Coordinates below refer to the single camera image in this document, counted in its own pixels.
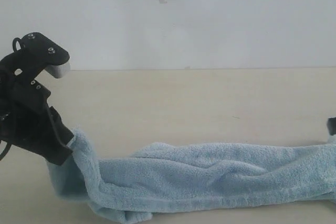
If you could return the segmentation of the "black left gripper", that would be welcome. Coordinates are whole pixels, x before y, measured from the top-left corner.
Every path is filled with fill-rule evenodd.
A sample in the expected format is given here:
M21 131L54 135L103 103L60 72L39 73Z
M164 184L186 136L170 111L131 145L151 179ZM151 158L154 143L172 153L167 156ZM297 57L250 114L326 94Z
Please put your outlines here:
M62 165L72 154L68 147L73 132L47 100L51 92L33 80L22 85L1 80L1 155L12 147L42 156L46 161Z

